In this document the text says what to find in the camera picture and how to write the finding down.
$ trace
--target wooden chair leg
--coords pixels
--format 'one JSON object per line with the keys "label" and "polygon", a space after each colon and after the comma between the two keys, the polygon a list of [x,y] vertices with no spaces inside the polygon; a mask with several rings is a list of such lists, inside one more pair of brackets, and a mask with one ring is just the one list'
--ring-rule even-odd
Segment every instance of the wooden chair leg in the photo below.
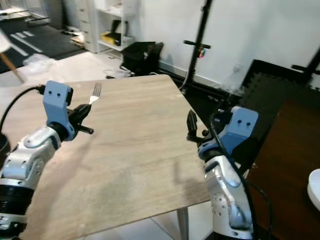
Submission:
{"label": "wooden chair leg", "polygon": [[17,68],[12,63],[12,61],[3,52],[0,53],[0,57],[1,57],[2,61],[7,65],[7,67],[16,75],[16,77],[19,79],[19,81],[23,84],[24,80],[18,74]]}

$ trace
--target black foam mat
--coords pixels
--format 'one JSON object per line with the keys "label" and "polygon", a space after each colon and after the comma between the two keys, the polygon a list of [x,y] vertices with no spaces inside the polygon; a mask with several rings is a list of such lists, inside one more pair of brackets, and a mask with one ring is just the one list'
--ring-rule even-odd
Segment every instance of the black foam mat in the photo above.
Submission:
{"label": "black foam mat", "polygon": [[[23,56],[13,48],[10,48],[5,52],[7,57],[17,68],[22,67],[23,61],[32,54],[43,54],[50,58],[60,60],[86,52],[86,50],[81,49],[70,42],[70,35],[62,34],[59,30],[49,25],[28,27],[24,18],[0,21],[0,29],[2,29],[13,44],[29,54],[28,56]],[[29,31],[34,34],[34,36],[28,36],[23,39],[41,49],[43,52],[37,52],[10,36],[10,34],[21,33],[23,31]],[[7,71],[9,71],[8,67],[0,61],[0,73]]]}

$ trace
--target white wall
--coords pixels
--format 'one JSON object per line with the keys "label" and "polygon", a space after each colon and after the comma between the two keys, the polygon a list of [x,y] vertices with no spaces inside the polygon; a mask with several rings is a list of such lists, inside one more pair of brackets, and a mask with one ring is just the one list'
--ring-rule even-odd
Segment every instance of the white wall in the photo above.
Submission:
{"label": "white wall", "polygon": [[[203,4],[140,0],[132,33],[138,41],[163,42],[162,61],[187,70],[192,47],[183,40],[195,40]],[[215,0],[203,39],[212,47],[196,74],[237,88],[253,59],[305,66],[320,45],[319,24],[320,0]]]}

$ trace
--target yellow box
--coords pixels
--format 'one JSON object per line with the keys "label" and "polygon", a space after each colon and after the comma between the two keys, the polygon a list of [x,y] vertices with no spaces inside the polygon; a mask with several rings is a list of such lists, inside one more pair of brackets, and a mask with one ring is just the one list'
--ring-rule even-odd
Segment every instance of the yellow box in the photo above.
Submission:
{"label": "yellow box", "polygon": [[106,31],[101,33],[101,40],[107,42],[108,44],[116,44],[116,41],[113,37],[108,37],[108,34],[110,33],[110,31]]}

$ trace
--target white tile floor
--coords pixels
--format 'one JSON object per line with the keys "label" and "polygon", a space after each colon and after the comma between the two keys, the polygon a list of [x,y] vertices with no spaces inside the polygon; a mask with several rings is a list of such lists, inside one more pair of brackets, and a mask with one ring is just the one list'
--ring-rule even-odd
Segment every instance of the white tile floor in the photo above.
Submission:
{"label": "white tile floor", "polygon": [[[24,74],[23,85],[45,84],[48,80],[59,82],[95,81],[105,79],[105,70],[119,68],[120,60],[111,59],[105,53],[85,52],[57,61],[48,72],[27,75],[27,68],[19,68]],[[20,85],[12,72],[0,74],[0,88]],[[210,202],[194,205],[189,211],[189,239],[203,240],[212,231],[213,217]],[[77,240],[180,240],[177,213],[175,211],[154,216],[135,223],[102,231]]]}

